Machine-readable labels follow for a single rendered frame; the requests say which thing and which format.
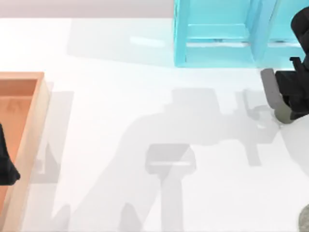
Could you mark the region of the light blue rack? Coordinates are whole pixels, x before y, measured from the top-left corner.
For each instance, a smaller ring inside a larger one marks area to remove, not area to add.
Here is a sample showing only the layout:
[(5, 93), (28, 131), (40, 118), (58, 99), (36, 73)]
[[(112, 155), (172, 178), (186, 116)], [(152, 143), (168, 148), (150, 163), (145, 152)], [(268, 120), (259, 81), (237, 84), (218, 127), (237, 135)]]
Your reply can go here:
[(174, 0), (174, 65), (291, 68), (304, 59), (291, 29), (309, 0)]

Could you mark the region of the grey speckled round object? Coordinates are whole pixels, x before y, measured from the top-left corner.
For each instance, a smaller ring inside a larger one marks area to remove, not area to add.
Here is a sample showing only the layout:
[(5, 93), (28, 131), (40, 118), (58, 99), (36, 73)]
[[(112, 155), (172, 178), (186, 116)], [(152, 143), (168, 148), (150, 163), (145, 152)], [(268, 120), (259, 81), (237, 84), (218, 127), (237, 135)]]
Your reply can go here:
[(299, 214), (298, 231), (309, 232), (309, 204), (306, 205)]

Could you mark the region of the shallow salmon-coloured box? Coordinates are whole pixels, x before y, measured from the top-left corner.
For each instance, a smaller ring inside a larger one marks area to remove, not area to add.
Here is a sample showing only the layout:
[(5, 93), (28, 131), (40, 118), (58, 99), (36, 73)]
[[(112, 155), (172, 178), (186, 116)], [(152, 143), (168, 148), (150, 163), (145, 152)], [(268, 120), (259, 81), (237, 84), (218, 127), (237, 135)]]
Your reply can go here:
[(0, 232), (20, 232), (50, 101), (43, 72), (0, 72), (0, 123), (21, 178), (0, 187)]

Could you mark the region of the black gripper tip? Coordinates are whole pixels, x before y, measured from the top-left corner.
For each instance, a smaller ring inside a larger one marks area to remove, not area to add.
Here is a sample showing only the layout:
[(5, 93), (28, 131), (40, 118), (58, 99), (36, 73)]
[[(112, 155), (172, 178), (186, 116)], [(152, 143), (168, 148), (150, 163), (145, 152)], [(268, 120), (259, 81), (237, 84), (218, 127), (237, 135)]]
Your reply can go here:
[(9, 156), (3, 127), (0, 123), (0, 186), (12, 186), (20, 177), (19, 171)]

